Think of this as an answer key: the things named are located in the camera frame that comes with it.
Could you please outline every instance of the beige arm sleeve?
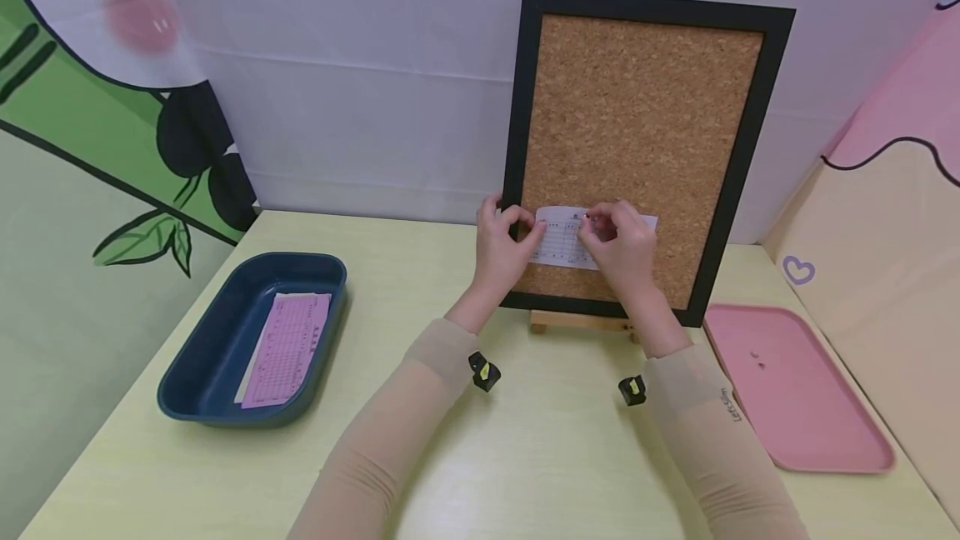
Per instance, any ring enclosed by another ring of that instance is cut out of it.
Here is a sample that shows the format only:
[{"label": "beige arm sleeve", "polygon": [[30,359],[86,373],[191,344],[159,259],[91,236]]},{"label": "beige arm sleeve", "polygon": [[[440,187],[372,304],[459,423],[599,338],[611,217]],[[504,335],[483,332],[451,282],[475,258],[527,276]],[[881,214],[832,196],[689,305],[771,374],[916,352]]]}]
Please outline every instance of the beige arm sleeve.
[{"label": "beige arm sleeve", "polygon": [[288,538],[380,540],[411,469],[470,383],[478,338],[433,321],[350,422],[327,457]]},{"label": "beige arm sleeve", "polygon": [[715,540],[807,539],[800,515],[718,365],[691,346],[647,362],[652,418]]}]

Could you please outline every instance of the blue tray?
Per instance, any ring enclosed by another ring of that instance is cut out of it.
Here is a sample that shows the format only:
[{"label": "blue tray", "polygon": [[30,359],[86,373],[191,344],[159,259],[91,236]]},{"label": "blue tray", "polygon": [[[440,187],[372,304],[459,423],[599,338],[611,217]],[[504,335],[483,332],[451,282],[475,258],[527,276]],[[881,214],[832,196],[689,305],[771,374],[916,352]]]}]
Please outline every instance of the blue tray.
[{"label": "blue tray", "polygon": [[[317,393],[347,304],[339,258],[265,253],[240,263],[170,364],[157,402],[170,418],[223,427],[271,428],[301,416]],[[233,401],[277,293],[329,293],[323,327],[303,385],[283,405],[240,408]]]}]

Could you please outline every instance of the cork board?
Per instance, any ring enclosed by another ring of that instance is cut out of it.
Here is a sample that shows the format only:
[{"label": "cork board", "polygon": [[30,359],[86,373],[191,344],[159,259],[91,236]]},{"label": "cork board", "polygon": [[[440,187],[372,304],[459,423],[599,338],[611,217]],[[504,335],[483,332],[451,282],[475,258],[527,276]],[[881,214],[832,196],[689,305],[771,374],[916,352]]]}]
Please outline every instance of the cork board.
[{"label": "cork board", "polygon": [[[657,285],[684,325],[699,326],[792,17],[523,0],[504,204],[534,212],[619,197],[658,216]],[[624,314],[599,272],[535,263],[504,305]]]}]

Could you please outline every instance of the paper slip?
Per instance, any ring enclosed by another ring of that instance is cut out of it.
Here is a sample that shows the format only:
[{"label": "paper slip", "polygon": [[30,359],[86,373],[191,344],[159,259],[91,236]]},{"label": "paper slip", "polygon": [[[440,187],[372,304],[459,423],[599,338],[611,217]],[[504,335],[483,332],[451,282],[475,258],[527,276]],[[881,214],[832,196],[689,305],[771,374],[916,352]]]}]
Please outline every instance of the paper slip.
[{"label": "paper slip", "polygon": [[278,294],[234,397],[240,408],[283,405],[303,385],[327,324],[329,294]]},{"label": "paper slip", "polygon": [[[551,206],[540,207],[536,213],[538,222],[546,222],[543,242],[537,246],[530,263],[557,266],[560,268],[599,270],[598,264],[577,238],[577,232],[583,223],[583,214],[587,209],[581,207]],[[643,214],[640,216],[650,227],[657,229],[657,218]]]}]

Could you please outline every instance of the pink plastic tray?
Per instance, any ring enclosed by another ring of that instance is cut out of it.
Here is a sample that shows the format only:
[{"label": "pink plastic tray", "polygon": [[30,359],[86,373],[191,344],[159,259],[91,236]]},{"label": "pink plastic tray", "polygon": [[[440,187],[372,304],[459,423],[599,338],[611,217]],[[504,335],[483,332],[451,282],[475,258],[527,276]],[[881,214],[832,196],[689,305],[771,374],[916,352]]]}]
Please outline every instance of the pink plastic tray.
[{"label": "pink plastic tray", "polygon": [[783,469],[851,474],[897,461],[817,334],[779,307],[712,305],[707,337],[740,407]]}]

